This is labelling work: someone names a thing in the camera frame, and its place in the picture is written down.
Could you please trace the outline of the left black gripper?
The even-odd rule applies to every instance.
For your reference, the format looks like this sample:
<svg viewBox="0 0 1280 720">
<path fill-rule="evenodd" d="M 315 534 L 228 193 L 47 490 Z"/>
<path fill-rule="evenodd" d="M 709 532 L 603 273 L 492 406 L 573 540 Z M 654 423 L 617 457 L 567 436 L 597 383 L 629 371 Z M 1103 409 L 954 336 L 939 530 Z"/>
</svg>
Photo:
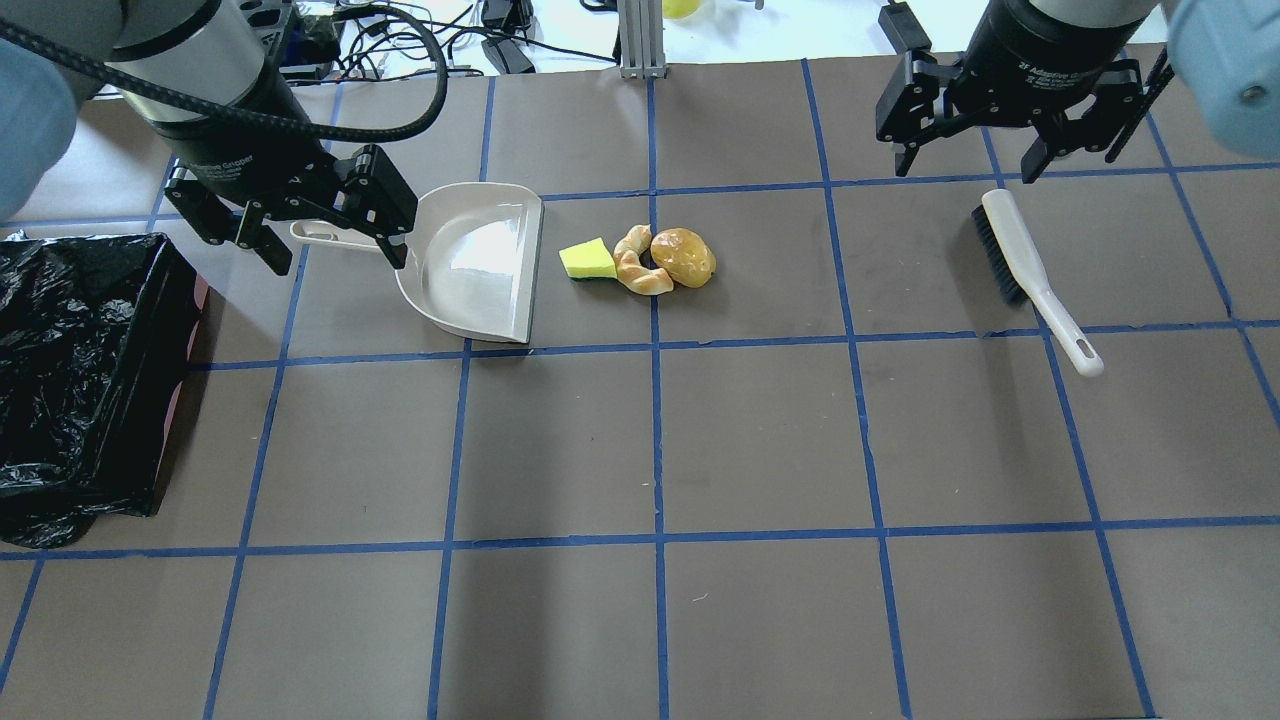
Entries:
<svg viewBox="0 0 1280 720">
<path fill-rule="evenodd" d="M 233 243 L 275 275 L 288 275 L 293 252 L 268 224 L 262 205 L 271 209 L 266 196 L 291 193 L 329 206 L 332 224 L 372 238 L 392 268 L 406 268 L 404 236 L 415 227 L 419 197 L 380 146 L 366 143 L 339 159 L 315 137 L 175 108 L 152 108 L 150 124 L 183 165 L 165 182 L 166 201 L 205 243 Z M 250 204 L 236 211 L 224 200 Z"/>
</svg>

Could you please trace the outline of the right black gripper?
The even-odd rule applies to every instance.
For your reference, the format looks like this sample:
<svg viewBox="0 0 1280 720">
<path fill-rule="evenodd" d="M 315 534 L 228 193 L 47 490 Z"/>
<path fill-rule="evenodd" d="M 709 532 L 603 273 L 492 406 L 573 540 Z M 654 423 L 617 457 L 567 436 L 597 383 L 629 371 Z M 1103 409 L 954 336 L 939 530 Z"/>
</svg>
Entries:
<svg viewBox="0 0 1280 720">
<path fill-rule="evenodd" d="M 1036 129 L 1020 160 L 1025 184 L 1076 150 L 1105 151 L 1112 163 L 1175 77 L 1167 60 L 1146 78 L 1137 60 L 1111 61 L 1130 37 L 1130 24 L 1079 26 L 1032 1 L 989 1 L 960 63 L 941 64 L 920 49 L 900 55 L 876 104 L 876 137 L 893 146 L 896 177 L 908 176 L 924 145 L 960 133 L 963 114 L 973 113 L 982 126 Z M 957 109 L 948 95 L 955 81 Z M 1093 102 L 1070 118 L 1065 110 L 1088 95 Z"/>
</svg>

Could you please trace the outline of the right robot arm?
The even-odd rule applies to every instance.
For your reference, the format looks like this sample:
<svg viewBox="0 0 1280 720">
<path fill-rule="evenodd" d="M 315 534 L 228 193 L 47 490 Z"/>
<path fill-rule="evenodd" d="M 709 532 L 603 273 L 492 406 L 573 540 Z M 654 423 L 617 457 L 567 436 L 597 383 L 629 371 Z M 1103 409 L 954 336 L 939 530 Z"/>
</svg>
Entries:
<svg viewBox="0 0 1280 720">
<path fill-rule="evenodd" d="M 1027 183 L 1078 151 L 1114 161 L 1175 78 L 1220 145 L 1277 158 L 1275 1 L 989 1 L 950 64 L 906 3 L 886 3 L 879 26 L 899 64 L 876 137 L 900 177 L 924 145 L 975 127 L 1036 131 Z"/>
</svg>

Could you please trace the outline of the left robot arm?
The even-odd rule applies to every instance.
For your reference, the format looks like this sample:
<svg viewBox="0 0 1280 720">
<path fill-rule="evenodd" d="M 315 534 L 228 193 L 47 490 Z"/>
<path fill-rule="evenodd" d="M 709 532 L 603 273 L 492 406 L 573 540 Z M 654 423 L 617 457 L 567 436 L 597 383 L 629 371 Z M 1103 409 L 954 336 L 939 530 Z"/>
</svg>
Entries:
<svg viewBox="0 0 1280 720">
<path fill-rule="evenodd" d="M 433 126 L 449 81 L 445 51 L 412 13 L 370 3 L 333 14 L 379 15 L 410 27 L 435 69 L 428 105 L 390 128 L 314 122 L 238 1 L 6 3 L 3 47 L 55 81 L 116 88 L 173 151 L 164 193 L 205 243 L 285 275 L 293 254 L 274 224 L 323 222 L 371 240 L 399 270 L 419 200 L 384 145 Z"/>
</svg>

